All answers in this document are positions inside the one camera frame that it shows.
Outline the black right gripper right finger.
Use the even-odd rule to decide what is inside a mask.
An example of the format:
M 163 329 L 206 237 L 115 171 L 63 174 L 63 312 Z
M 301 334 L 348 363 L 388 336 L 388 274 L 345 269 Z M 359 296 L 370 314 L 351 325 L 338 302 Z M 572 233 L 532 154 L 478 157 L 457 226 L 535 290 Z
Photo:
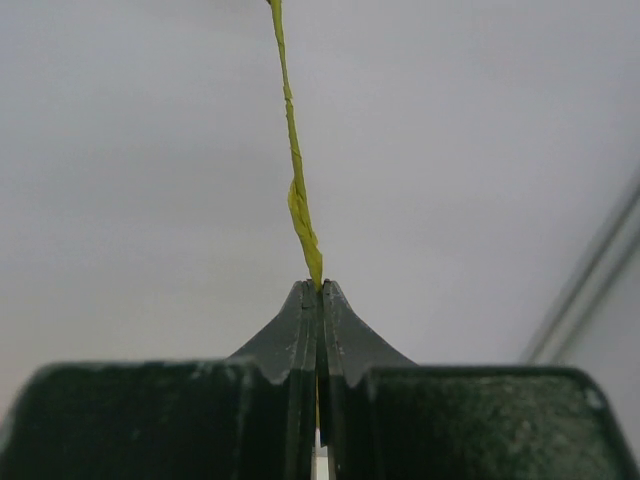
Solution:
M 334 479 L 635 479 L 599 385 L 575 368 L 427 366 L 325 283 L 320 441 Z

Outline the cream rose stem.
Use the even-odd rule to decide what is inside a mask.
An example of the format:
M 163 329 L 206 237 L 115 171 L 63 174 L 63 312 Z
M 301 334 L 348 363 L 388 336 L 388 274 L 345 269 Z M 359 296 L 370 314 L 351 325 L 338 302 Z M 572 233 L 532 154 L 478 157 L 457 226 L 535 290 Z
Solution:
M 272 0 L 268 1 L 268 4 L 271 9 L 273 30 L 281 68 L 285 118 L 293 168 L 293 178 L 287 194 L 287 204 L 294 231 L 301 244 L 310 279 L 315 291 L 320 292 L 323 285 L 323 256 L 319 250 L 318 239 L 312 227 L 309 210 L 303 159 L 295 123 L 293 94 L 287 69 L 282 2 L 280 0 Z

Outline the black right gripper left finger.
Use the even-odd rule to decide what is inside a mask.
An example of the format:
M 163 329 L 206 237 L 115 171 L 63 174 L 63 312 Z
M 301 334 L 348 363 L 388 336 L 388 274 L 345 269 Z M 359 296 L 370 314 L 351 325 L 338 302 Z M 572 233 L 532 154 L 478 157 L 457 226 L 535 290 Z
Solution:
M 2 422 L 2 477 L 310 478 L 317 314 L 299 281 L 227 358 L 39 368 Z

